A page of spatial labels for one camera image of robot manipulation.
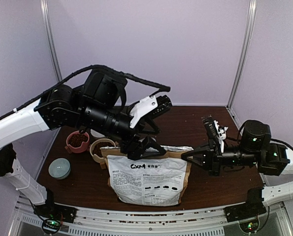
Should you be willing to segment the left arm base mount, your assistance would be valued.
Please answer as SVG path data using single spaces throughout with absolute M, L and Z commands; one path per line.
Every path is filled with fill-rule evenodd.
M 77 209 L 54 202 L 53 192 L 46 188 L 46 200 L 42 205 L 32 204 L 33 212 L 41 220 L 41 229 L 46 235 L 52 236 L 59 232 L 63 223 L 73 223 Z

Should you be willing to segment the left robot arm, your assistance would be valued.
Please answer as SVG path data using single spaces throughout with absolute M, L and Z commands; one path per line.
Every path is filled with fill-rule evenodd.
M 21 166 L 13 142 L 30 134 L 63 126 L 92 129 L 114 138 L 131 160 L 163 155 L 151 135 L 158 134 L 154 119 L 171 107 L 170 87 L 147 81 L 105 65 L 73 72 L 89 72 L 85 83 L 71 88 L 67 79 L 0 117 L 0 177 L 4 177 L 48 218 L 60 213 L 51 190 L 38 184 Z

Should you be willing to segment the pet food bag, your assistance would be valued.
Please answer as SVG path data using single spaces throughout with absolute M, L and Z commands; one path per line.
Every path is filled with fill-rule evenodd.
M 181 203 L 188 186 L 191 163 L 181 155 L 188 146 L 165 146 L 166 154 L 130 160 L 118 147 L 101 148 L 109 171 L 108 185 L 127 204 L 170 207 Z

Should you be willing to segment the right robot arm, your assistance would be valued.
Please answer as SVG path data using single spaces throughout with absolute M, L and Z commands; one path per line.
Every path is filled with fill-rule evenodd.
M 212 117 L 202 120 L 208 142 L 185 152 L 181 158 L 197 165 L 211 176 L 239 172 L 255 167 L 266 176 L 293 175 L 293 147 L 273 139 L 270 127 L 258 120 L 247 120 L 237 137 L 227 136 L 228 127 L 219 125 Z M 266 186 L 260 190 L 260 202 L 273 203 L 293 199 L 293 181 Z

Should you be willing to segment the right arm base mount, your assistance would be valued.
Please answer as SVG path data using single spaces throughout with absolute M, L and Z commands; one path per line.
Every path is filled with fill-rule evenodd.
M 263 204 L 263 187 L 256 187 L 247 191 L 247 200 L 244 203 L 227 206 L 224 213 L 227 222 L 238 221 L 243 233 L 255 234 L 260 229 L 259 216 L 266 214 L 267 209 Z

